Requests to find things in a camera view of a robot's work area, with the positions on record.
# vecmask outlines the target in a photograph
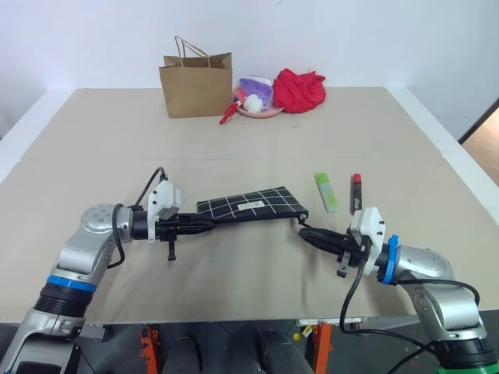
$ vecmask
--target black cable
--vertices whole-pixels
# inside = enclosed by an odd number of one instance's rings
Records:
[[[457,280],[449,280],[449,279],[412,279],[412,280],[398,280],[396,282],[397,284],[450,284],[452,286],[458,286],[458,287],[463,287],[466,288],[467,290],[470,290],[473,293],[473,296],[475,297],[475,304],[480,303],[480,294],[474,288],[473,286],[470,286],[467,283],[459,282]]]
[[[430,345],[428,344],[426,347],[417,349],[410,355],[406,355],[402,360],[397,362],[397,364],[393,368],[391,368],[387,374],[394,374],[397,370],[399,370],[402,367],[402,365],[404,365],[409,360],[415,358],[417,355],[422,354],[424,351],[426,351],[429,348],[429,346]]]
[[[359,286],[360,278],[362,277],[365,265],[366,265],[366,259],[362,258],[360,260],[359,269],[357,270],[356,279],[353,281],[352,286],[350,287],[349,292],[346,295],[345,300],[343,301],[342,312],[340,314],[340,330],[343,333],[349,333],[355,335],[359,333],[364,333],[364,334],[376,333],[379,335],[385,335],[387,337],[396,337],[397,339],[408,341],[409,343],[414,344],[417,347],[423,348],[425,351],[434,353],[433,349],[427,347],[425,344],[421,343],[420,341],[412,339],[411,337],[407,337],[406,335],[401,335],[400,333],[393,333],[391,331],[376,330],[376,329],[347,330],[345,328],[346,311],[349,307],[350,301],[352,300],[353,294],[355,293],[357,287]]]
[[[140,201],[142,201],[142,198],[143,196],[146,194],[147,190],[149,189],[150,187],[150,184],[153,182],[154,178],[156,178],[156,175],[157,173],[161,172],[161,175],[160,175],[160,180],[168,180],[168,176],[166,175],[165,173],[165,170],[163,167],[159,167],[157,168],[154,173],[151,175],[150,179],[149,179],[149,182],[146,184],[146,186],[144,187],[143,191],[140,193],[139,195],[139,198],[137,199],[137,201],[135,202],[135,205],[139,205],[140,204]]]
[[[85,354],[83,353],[83,349],[81,349],[80,347],[80,353],[81,353],[81,356],[83,357],[83,360],[85,360],[85,362],[87,363],[88,367],[90,368],[90,370],[92,370],[92,373],[93,374],[97,374],[97,372],[95,371],[95,369],[92,367],[92,365],[88,362],[88,359],[87,357],[85,356]]]
[[[121,265],[123,261],[125,261],[125,251],[123,250],[122,241],[119,238],[118,228],[116,227],[116,216],[118,215],[118,210],[122,207],[123,207],[122,204],[116,204],[115,208],[112,210],[112,216],[111,216],[112,234],[115,237],[116,246],[118,247],[119,260],[116,261],[115,263],[109,264],[108,269],[117,267],[118,265]]]

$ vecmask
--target pink plate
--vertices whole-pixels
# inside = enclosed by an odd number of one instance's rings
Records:
[[[261,111],[260,113],[249,113],[248,111],[245,111],[243,107],[238,107],[237,111],[239,113],[243,113],[244,115],[247,115],[248,117],[254,117],[254,118],[268,118],[268,117],[274,117],[275,115],[278,115],[279,113],[282,112],[284,108],[276,108],[276,107],[271,107],[267,109],[266,111]]]

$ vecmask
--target red marker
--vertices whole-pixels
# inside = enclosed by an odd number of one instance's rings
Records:
[[[352,176],[352,201],[350,204],[350,210],[352,214],[356,210],[362,209],[362,177],[360,174],[354,174]]]

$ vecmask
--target white ball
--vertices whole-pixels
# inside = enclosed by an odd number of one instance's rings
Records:
[[[264,102],[257,95],[252,93],[249,95],[246,100],[244,100],[244,104],[242,105],[249,113],[259,113],[262,111],[262,107],[264,106]]]

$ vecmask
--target white label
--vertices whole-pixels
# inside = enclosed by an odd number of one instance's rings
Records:
[[[265,204],[263,201],[254,201],[252,203],[239,204],[237,206],[237,209],[246,210],[246,209],[253,209],[253,208],[263,208],[264,206],[265,206]]]

